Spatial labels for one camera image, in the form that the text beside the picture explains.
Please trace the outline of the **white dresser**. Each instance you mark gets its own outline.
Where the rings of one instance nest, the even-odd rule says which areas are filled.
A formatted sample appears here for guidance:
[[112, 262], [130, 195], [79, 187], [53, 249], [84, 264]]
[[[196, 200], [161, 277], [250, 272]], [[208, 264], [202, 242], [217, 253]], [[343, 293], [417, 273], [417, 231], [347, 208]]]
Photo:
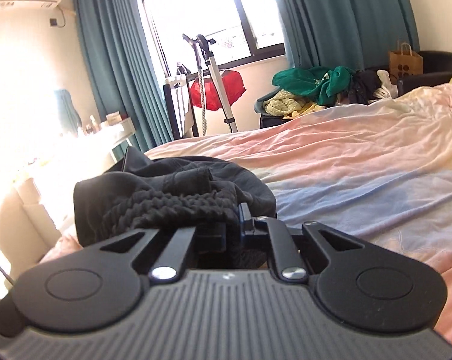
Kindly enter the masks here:
[[0, 256], [10, 276], [81, 248], [73, 189], [115, 164], [113, 150], [130, 146], [135, 132], [129, 118], [104, 125], [97, 133], [63, 139], [27, 167], [0, 208]]

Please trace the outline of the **yellow knitted garment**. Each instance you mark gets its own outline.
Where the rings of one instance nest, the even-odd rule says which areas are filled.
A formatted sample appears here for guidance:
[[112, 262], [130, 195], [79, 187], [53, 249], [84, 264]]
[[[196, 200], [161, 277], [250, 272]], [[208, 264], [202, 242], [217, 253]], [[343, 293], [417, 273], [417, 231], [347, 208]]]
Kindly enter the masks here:
[[309, 98], [281, 89], [271, 99], [263, 102], [263, 109], [270, 116], [281, 117], [282, 119], [296, 119], [316, 111], [323, 111], [324, 107], [309, 100]]

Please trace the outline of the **black drawstring pants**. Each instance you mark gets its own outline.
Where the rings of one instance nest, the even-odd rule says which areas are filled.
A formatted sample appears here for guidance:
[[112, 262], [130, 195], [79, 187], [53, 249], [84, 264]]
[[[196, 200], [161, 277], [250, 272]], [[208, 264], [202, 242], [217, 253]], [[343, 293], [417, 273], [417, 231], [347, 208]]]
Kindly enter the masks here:
[[276, 216], [272, 191], [250, 170], [204, 156], [150, 159], [132, 147], [109, 170], [73, 192], [78, 241], [87, 247], [137, 228], [225, 224], [227, 250], [206, 261], [219, 269], [256, 269], [267, 260], [240, 247], [238, 207]]

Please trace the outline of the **teal curtain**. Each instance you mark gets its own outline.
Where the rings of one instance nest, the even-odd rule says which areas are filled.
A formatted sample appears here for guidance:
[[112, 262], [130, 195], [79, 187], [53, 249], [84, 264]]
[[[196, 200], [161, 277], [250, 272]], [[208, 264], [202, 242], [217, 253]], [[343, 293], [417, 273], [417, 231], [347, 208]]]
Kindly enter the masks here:
[[276, 0], [293, 68], [388, 63], [399, 41], [419, 49], [410, 0]]
[[118, 111], [142, 151], [173, 139], [138, 0], [73, 0], [81, 50], [98, 113]]

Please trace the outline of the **pastel pink blue bedsheet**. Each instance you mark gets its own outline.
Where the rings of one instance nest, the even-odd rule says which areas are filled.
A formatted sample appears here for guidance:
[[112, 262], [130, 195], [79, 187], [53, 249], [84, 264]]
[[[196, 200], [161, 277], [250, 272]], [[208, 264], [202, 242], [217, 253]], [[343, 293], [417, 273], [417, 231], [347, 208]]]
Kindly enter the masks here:
[[234, 162], [269, 187], [287, 225], [315, 220], [430, 265], [448, 288], [436, 330], [452, 343], [451, 84], [173, 141], [147, 156]]

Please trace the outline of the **teal garment on chair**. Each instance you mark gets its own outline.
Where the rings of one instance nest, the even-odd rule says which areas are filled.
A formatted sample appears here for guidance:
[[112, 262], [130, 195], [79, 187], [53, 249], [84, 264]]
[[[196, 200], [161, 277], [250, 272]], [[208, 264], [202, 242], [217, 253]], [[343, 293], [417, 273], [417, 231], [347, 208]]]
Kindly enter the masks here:
[[71, 94], [66, 89], [60, 89], [55, 92], [58, 107], [59, 122], [64, 131], [77, 134], [82, 127], [81, 117], [76, 111]]

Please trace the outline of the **window with dark frame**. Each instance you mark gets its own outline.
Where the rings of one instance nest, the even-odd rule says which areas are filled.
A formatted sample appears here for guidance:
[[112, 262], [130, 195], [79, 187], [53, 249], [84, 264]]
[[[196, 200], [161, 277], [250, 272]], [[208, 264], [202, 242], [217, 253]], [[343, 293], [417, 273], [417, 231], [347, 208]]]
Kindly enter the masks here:
[[212, 43], [216, 63], [236, 68], [284, 55], [284, 36], [275, 0], [142, 0], [162, 69], [185, 65], [196, 72], [188, 39]]

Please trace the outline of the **brown paper bag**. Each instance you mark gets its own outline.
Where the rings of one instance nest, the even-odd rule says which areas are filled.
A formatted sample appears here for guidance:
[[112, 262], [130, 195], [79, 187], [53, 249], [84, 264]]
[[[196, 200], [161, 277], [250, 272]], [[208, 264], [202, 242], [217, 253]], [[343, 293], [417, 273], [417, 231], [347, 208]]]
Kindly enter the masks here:
[[409, 43], [398, 41], [396, 49], [388, 53], [388, 69], [391, 82], [397, 84], [402, 78], [422, 75], [424, 61]]

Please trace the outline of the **teal left curtain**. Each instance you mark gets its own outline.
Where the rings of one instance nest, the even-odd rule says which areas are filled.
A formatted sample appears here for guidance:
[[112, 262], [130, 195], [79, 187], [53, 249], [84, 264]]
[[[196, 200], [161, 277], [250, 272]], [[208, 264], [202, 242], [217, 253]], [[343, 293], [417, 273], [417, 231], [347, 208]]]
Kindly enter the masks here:
[[98, 113], [118, 111], [142, 151], [173, 139], [138, 0], [73, 0], [81, 50]]

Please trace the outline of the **green garment on pile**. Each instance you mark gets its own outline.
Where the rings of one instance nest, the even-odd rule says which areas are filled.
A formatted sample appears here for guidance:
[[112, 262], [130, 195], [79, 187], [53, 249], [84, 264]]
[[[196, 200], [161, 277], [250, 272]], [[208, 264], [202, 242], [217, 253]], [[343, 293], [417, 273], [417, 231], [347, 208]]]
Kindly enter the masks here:
[[338, 94], [349, 89], [355, 71], [348, 67], [290, 68], [278, 72], [272, 84], [296, 96], [309, 98], [320, 106], [333, 106]]

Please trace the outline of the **teal right curtain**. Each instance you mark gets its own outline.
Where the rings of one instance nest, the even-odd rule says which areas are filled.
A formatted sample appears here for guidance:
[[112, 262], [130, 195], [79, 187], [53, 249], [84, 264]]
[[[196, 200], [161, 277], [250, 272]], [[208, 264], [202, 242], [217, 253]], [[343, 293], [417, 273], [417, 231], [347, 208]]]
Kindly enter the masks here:
[[276, 0], [293, 68], [388, 63], [399, 41], [419, 49], [410, 0]]

